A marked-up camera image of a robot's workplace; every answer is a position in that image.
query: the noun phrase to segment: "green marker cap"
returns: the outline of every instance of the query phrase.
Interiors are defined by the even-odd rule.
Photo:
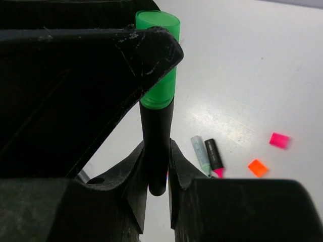
[[[136,13],[136,28],[147,29],[153,26],[166,28],[179,41],[181,22],[175,16],[161,11],[139,11]],[[149,109],[167,107],[175,95],[176,67],[173,68],[141,100]]]

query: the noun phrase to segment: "white table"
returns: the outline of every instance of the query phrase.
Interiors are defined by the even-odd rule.
[[[256,0],[156,0],[182,22],[172,138],[199,168],[190,138],[215,138],[227,178],[300,181],[323,217],[323,10]],[[269,145],[273,132],[292,138]],[[142,140],[136,105],[92,157],[97,176]],[[142,242],[175,241],[168,192],[148,195]]]

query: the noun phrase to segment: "small block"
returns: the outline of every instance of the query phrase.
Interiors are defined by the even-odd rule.
[[[259,160],[254,160],[248,165],[248,168],[257,176],[262,177],[267,171],[268,168],[265,167]]]
[[[275,145],[279,148],[286,149],[289,142],[289,137],[285,135],[280,135],[277,133],[273,133],[271,140],[269,143],[271,145]]]

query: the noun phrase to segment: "pink cube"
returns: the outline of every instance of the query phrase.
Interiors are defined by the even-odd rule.
[[[277,146],[279,148],[282,148],[282,149],[287,148],[288,142],[289,142],[289,137],[288,136],[280,135],[280,134],[277,134],[277,133],[273,133],[272,138],[269,141],[269,143],[271,145],[275,145],[275,146]]]

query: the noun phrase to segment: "orange cube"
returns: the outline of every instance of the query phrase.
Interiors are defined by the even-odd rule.
[[[268,171],[268,168],[257,159],[251,162],[248,167],[257,177],[262,177]]]

